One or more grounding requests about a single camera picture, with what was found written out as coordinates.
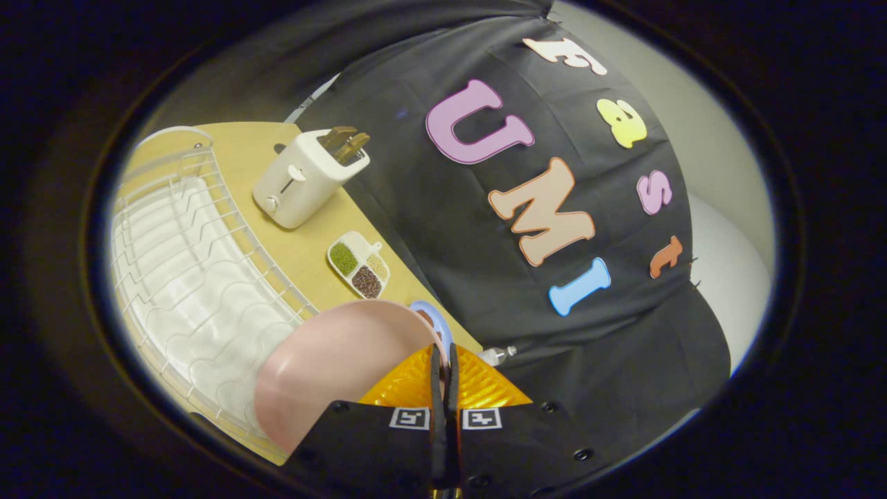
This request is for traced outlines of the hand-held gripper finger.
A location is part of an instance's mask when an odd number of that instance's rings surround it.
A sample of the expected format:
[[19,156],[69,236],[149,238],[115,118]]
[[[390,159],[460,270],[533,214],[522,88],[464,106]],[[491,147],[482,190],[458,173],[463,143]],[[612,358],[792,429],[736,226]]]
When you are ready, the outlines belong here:
[[424,361],[418,407],[335,400],[282,466],[311,490],[432,490],[446,474],[446,411],[436,344],[413,354]]
[[533,401],[460,345],[448,357],[448,462],[460,490],[570,491],[608,466],[560,401]]

